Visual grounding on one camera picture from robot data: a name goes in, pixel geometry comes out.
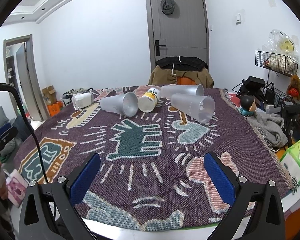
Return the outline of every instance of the blanket fringe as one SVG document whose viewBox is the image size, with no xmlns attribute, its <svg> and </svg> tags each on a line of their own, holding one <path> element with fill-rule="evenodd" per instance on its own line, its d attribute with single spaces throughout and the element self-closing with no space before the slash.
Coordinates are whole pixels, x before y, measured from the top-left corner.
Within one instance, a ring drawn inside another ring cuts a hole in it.
<svg viewBox="0 0 300 240">
<path fill-rule="evenodd" d="M 231 99 L 229 98 L 228 95 L 228 90 L 227 89 L 220 89 L 220 94 L 221 97 L 223 98 L 223 100 L 233 109 L 235 109 L 236 111 L 239 112 L 239 108 L 235 105 L 235 103 L 233 103 L 231 101 Z M 260 129 L 260 128 L 256 128 L 253 125 L 250 124 L 250 126 L 252 127 L 252 129 L 255 131 L 255 133 L 258 135 L 258 137 L 260 138 L 260 140 L 263 142 L 264 146 L 267 148 L 270 156 L 272 157 L 272 159 L 274 160 L 274 163 L 276 164 L 282 178 L 284 179 L 284 181 L 286 182 L 287 186 L 289 187 L 289 189 L 292 190 L 292 193 L 294 194 L 297 190 L 298 190 L 298 183 L 297 183 L 297 179 L 295 177 L 291 177 L 289 171 L 280 163 L 277 155 L 275 154 L 275 150 L 272 147 L 272 145 L 270 144 L 270 142 L 267 140 L 264 132 Z"/>
</svg>

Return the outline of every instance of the door handle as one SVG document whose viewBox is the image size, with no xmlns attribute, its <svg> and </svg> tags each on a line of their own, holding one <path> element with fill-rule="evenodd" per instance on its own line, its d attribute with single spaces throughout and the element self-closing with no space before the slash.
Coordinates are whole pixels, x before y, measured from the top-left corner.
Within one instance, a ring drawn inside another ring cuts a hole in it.
<svg viewBox="0 0 300 240">
<path fill-rule="evenodd" d="M 154 41 L 155 44 L 155 55 L 160 56 L 160 47 L 165 47 L 166 45 L 160 45 L 159 40 Z"/>
</svg>

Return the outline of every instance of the light blue heart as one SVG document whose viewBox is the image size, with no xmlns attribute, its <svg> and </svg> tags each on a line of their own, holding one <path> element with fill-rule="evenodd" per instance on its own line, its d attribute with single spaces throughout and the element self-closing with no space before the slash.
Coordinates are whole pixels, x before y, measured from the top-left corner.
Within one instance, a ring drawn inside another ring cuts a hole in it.
<svg viewBox="0 0 300 240">
<path fill-rule="evenodd" d="M 209 128 L 199 123 L 188 122 L 181 125 L 180 122 L 181 120 L 176 120 L 171 125 L 174 129 L 184 131 L 178 136 L 178 143 L 180 144 L 193 144 L 210 131 Z"/>
</svg>

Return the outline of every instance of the purple tapestry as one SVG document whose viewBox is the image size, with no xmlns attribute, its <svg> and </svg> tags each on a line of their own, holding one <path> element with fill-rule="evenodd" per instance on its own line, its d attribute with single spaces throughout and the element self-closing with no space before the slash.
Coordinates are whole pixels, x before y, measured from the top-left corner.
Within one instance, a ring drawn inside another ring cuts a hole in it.
<svg viewBox="0 0 300 240">
<path fill-rule="evenodd" d="M 155 86 L 94 91 L 96 103 L 81 111 L 66 106 L 35 131 L 50 182 L 67 176 L 89 153 L 100 155 L 100 171 L 83 203 L 76 206 L 82 217 L 144 231 L 220 221 L 229 205 L 205 171 L 203 158 L 209 151 L 251 182 L 275 181 L 281 197 L 292 188 L 275 154 L 222 90 L 205 89 L 205 95 L 215 100 L 215 113 L 205 125 L 165 98 L 151 113 L 139 111 L 131 118 L 100 109 L 99 100 L 106 96 L 133 91 L 140 97 L 150 87 Z M 32 137 L 14 160 L 28 181 L 43 183 Z M 250 203 L 247 214 L 253 206 Z"/>
</svg>

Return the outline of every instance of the doorway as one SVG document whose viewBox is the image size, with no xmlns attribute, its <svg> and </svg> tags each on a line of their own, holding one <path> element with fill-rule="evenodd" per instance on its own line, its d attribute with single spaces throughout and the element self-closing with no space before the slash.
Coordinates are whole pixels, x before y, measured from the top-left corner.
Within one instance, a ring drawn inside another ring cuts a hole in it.
<svg viewBox="0 0 300 240">
<path fill-rule="evenodd" d="M 49 115 L 35 71 L 32 35 L 4 40 L 3 53 L 6 81 L 17 89 L 25 112 L 33 121 L 47 120 Z M 10 99 L 18 115 L 17 103 L 11 94 Z"/>
<path fill-rule="evenodd" d="M 174 0 L 175 10 L 162 12 L 162 0 L 146 0 L 151 71 L 164 57 L 197 57 L 209 66 L 208 18 L 204 0 Z"/>
</svg>

